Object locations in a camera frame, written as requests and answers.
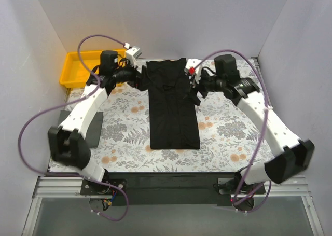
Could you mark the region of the black t shirt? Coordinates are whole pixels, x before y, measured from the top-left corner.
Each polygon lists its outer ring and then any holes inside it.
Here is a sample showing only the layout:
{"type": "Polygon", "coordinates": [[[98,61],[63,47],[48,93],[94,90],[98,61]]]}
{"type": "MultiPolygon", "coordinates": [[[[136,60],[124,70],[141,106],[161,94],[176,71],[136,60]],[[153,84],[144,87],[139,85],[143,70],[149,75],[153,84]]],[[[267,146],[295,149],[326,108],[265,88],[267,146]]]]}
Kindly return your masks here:
{"type": "Polygon", "coordinates": [[[142,68],[148,89],[151,149],[200,149],[195,104],[188,97],[186,59],[148,61],[142,68]]]}

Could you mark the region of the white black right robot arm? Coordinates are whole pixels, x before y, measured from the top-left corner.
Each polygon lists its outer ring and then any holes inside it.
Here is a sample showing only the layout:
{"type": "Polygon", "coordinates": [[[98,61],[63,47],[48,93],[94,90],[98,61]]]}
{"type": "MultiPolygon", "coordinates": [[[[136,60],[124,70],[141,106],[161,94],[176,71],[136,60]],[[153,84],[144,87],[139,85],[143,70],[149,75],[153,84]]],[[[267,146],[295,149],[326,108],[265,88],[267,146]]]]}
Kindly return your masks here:
{"type": "Polygon", "coordinates": [[[314,144],[311,140],[302,140],[293,133],[276,115],[265,101],[259,86],[251,78],[242,78],[237,69],[236,59],[230,54],[214,58],[215,71],[209,75],[202,61],[189,59],[185,72],[191,76],[191,92],[222,92],[240,109],[260,131],[270,147],[274,158],[266,163],[257,163],[238,170],[234,178],[220,184],[224,192],[249,192],[253,186],[271,181],[283,183],[306,170],[311,161],[314,144]]]}

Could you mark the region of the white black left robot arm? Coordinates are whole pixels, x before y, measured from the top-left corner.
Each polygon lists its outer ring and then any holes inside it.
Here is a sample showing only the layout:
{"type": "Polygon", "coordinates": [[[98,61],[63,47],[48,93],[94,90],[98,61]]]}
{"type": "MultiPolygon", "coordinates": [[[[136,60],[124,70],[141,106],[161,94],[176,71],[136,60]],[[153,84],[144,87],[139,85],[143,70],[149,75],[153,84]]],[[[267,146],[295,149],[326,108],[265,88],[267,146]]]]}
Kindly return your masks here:
{"type": "Polygon", "coordinates": [[[101,195],[110,190],[110,181],[104,177],[105,169],[91,158],[86,134],[98,109],[116,84],[130,82],[135,88],[140,85],[141,74],[136,60],[141,53],[140,48],[133,46],[126,50],[125,58],[118,60],[117,52],[102,51],[99,65],[92,69],[86,82],[82,101],[57,127],[48,131],[52,160],[94,180],[92,188],[101,195]]]}

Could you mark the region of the yellow plastic tray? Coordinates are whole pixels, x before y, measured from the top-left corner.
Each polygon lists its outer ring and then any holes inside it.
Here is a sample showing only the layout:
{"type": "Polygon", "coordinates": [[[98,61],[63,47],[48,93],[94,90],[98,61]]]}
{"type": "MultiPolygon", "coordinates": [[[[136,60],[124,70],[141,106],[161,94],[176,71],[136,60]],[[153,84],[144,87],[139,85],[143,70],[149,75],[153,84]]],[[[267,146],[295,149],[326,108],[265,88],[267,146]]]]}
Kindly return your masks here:
{"type": "MultiPolygon", "coordinates": [[[[84,63],[91,70],[100,64],[102,51],[82,51],[81,57],[84,63]]],[[[67,54],[59,83],[67,88],[84,88],[90,77],[90,73],[85,69],[79,60],[77,52],[67,54]]]]}

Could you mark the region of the floral patterned table mat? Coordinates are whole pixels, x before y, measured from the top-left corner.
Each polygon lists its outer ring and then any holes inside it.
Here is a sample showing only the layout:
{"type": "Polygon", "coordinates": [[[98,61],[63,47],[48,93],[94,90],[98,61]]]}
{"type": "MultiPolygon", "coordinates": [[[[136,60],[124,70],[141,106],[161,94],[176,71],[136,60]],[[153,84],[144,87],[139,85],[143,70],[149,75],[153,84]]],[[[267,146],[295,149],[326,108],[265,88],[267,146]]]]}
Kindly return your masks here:
{"type": "Polygon", "coordinates": [[[210,92],[196,107],[198,150],[151,149],[147,91],[117,87],[100,111],[101,136],[91,155],[110,172],[233,172],[251,159],[273,158],[266,142],[255,153],[259,130],[220,92],[210,92]]]}

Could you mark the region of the folded grey t shirt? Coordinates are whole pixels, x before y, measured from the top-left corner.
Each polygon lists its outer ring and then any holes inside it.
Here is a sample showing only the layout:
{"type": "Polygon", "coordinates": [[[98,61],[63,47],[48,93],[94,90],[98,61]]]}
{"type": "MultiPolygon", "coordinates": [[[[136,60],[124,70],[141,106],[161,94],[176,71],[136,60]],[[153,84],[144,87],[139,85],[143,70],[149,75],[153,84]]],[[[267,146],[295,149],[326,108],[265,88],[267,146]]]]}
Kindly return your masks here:
{"type": "Polygon", "coordinates": [[[90,148],[97,148],[99,145],[103,119],[104,113],[97,112],[88,127],[85,140],[90,148]]]}

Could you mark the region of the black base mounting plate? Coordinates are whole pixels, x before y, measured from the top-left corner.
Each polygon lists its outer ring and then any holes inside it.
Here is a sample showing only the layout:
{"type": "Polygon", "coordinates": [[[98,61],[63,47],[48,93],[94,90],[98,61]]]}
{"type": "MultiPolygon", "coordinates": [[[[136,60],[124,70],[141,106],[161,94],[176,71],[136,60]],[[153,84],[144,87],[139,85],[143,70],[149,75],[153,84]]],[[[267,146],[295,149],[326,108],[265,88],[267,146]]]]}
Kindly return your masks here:
{"type": "Polygon", "coordinates": [[[233,172],[110,172],[107,181],[123,190],[130,205],[216,204],[231,206],[230,195],[217,183],[233,172]]]}

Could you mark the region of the aluminium frame rail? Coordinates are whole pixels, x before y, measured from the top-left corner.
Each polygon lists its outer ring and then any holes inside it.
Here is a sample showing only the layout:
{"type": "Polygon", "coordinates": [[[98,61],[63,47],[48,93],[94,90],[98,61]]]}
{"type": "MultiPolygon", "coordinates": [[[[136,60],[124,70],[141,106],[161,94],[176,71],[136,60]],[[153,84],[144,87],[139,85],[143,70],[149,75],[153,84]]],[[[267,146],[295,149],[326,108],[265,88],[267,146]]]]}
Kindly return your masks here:
{"type": "Polygon", "coordinates": [[[108,187],[40,177],[23,235],[323,235],[303,176],[265,184],[241,213],[217,186],[226,173],[113,173],[108,187]]]}

